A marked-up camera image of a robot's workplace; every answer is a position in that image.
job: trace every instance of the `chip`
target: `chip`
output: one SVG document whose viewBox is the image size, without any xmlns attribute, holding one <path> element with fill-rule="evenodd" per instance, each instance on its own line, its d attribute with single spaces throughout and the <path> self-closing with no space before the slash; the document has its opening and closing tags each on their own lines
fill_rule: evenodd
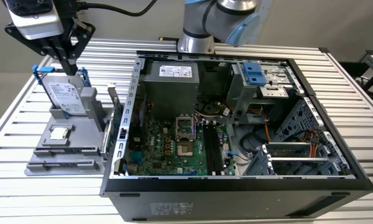
<svg viewBox="0 0 373 224">
<path fill-rule="evenodd" d="M 193 156 L 193 143 L 189 141 L 177 142 L 177 155 Z"/>
<path fill-rule="evenodd" d="M 152 163 L 152 168 L 153 169 L 161 169 L 161 162 Z"/>
</svg>

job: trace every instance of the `gray wall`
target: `gray wall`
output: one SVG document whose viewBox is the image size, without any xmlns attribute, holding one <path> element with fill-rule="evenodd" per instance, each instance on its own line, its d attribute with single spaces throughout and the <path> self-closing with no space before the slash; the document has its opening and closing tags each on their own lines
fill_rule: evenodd
<svg viewBox="0 0 373 224">
<path fill-rule="evenodd" d="M 272 0 L 259 44 L 325 46 L 341 60 L 356 60 L 373 49 L 373 0 Z M 140 11 L 151 0 L 91 0 Z M 100 9 L 87 11 L 95 37 L 156 40 L 179 37 L 183 30 L 183 0 L 159 0 L 140 18 Z M 0 71 L 29 71 L 40 57 L 3 29 L 9 22 L 0 1 Z"/>
<path fill-rule="evenodd" d="M 273 0 L 259 44 L 328 47 L 337 60 L 373 49 L 373 0 Z"/>
</svg>

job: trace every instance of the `sticker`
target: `sticker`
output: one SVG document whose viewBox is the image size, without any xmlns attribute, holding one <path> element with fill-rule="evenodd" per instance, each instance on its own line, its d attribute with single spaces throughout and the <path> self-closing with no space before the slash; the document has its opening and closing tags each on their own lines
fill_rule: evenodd
<svg viewBox="0 0 373 224">
<path fill-rule="evenodd" d="M 168 215 L 191 215 L 193 209 L 193 202 L 179 203 L 149 203 L 152 215 L 168 216 Z"/>
<path fill-rule="evenodd" d="M 76 87 L 69 83 L 49 83 L 56 103 L 71 115 L 85 114 Z"/>
<path fill-rule="evenodd" d="M 228 107 L 227 107 L 225 110 L 224 110 L 224 112 L 223 112 L 223 115 L 224 115 L 224 116 L 228 116 L 228 115 L 229 115 L 229 112 L 231 112 L 231 110 L 229 110 Z"/>
<path fill-rule="evenodd" d="M 159 76 L 192 78 L 192 67 L 163 65 Z"/>
</svg>

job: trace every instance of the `blue latch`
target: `blue latch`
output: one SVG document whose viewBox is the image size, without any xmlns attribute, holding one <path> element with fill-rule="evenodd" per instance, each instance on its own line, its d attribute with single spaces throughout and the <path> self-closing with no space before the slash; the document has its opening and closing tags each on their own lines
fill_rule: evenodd
<svg viewBox="0 0 373 224">
<path fill-rule="evenodd" d="M 56 68 L 55 67 L 41 67 L 40 72 L 55 72 L 56 71 Z"/>
<path fill-rule="evenodd" d="M 263 72 L 261 66 L 256 62 L 244 62 L 243 63 L 243 72 L 248 78 L 249 85 L 265 85 L 267 78 Z"/>
</svg>

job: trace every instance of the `slotted metal surface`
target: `slotted metal surface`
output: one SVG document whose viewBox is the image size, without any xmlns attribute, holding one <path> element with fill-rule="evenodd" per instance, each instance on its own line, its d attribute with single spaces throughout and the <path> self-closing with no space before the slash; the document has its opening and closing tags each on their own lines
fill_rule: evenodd
<svg viewBox="0 0 373 224">
<path fill-rule="evenodd" d="M 91 81 L 99 91 L 97 98 L 104 106 L 112 106 L 105 90 L 108 83 L 116 83 L 120 97 L 125 99 L 139 49 L 176 51 L 176 43 L 93 39 L 77 61 L 79 66 L 89 70 Z M 223 55 L 296 59 L 331 119 L 373 181 L 373 103 L 368 101 L 368 97 L 348 78 L 333 57 L 316 48 L 255 45 L 235 48 L 217 44 L 216 52 Z M 41 65 L 60 67 L 49 58 L 45 58 Z M 48 98 L 31 78 L 0 120 L 0 224 L 9 222 L 121 223 L 123 219 L 111 200 L 97 196 L 101 175 L 49 177 L 24 175 L 33 147 L 49 119 L 48 109 Z M 317 219 L 300 219 L 296 222 L 300 224 L 371 222 L 373 224 L 373 193 Z"/>
</svg>

